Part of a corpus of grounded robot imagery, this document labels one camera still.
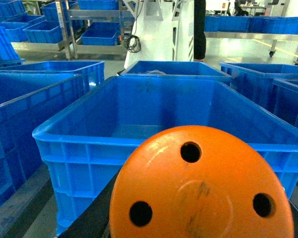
hole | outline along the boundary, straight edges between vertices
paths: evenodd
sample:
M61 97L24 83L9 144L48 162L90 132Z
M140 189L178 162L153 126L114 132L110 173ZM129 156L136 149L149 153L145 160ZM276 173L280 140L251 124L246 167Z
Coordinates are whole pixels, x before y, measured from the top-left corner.
M174 27L174 28L173 28L173 44L174 44L174 45L175 45L175 39L176 39L176 37L177 37L177 28Z
M195 163L200 159L200 147L194 142L184 143L181 147L181 157L188 163Z
M135 226L144 227L151 221L152 209L146 202L136 202L130 208L129 218Z
M272 202L273 199L270 198L268 195L259 193L254 197L253 208L260 217L267 218L272 214Z

black pants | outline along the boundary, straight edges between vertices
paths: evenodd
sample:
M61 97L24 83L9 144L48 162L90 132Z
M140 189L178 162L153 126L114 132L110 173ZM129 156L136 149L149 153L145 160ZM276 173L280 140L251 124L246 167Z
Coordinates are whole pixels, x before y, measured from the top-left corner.
M207 39L204 34L206 0L194 0L194 58L205 58Z

metal table frame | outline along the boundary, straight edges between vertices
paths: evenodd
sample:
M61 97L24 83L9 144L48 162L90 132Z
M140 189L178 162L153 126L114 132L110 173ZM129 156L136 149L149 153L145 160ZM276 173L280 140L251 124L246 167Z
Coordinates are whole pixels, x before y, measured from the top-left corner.
M37 52L60 52L65 51L66 58L71 60L77 59L78 54L105 54L105 55L125 55L127 50L123 47L123 41L118 46L85 46L81 44L79 36L74 35L72 21L70 21L70 33L68 37L68 31L65 28L64 11L68 12L71 20L92 20L95 22L119 22L121 24L122 40L126 33L124 28L124 22L126 19L132 18L132 14L124 10L122 7L122 0L119 0L119 10L80 10L76 8L70 9L69 0L65 0L66 7L63 8L61 4L62 0L55 0L57 5L58 17L62 30L63 41L58 44L39 44L29 42L15 42L12 43L13 47L17 50L24 51L37 51ZM282 16L286 15L290 0L286 0ZM269 56L272 57L276 52L276 44L278 40L286 41L298 41L298 35L287 34L262 34L262 33L234 33L234 32L206 32L206 37L209 38L230 38L230 39L258 39L258 40L272 40L272 47L269 50ZM298 65L298 58L294 61L295 65Z
M254 10L254 15L253 16L255 16L255 14L256 14L256 9L264 9L266 11L265 6L241 6L241 8L245 9L245 10L250 9L249 15L251 15L252 10Z

orange plastic cap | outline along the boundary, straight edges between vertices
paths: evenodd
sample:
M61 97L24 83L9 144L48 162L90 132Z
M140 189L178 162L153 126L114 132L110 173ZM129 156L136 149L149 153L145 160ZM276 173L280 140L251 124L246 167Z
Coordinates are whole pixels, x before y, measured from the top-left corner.
M293 238L291 209L268 163L204 126L163 131L122 167L110 204L113 238Z

floor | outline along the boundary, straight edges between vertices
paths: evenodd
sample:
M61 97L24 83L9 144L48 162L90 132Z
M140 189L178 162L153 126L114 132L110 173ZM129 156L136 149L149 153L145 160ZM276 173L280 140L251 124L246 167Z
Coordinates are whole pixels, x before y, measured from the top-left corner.
M276 54L270 58L270 41L239 39L207 39L206 63L220 68L220 62L260 62L294 64L297 59L298 42L281 41ZM18 52L26 63L46 60L66 60L65 53ZM79 60L105 61L105 77L116 76L124 66L124 56L79 55ZM56 228L56 202L52 197L37 217L24 238L53 238Z

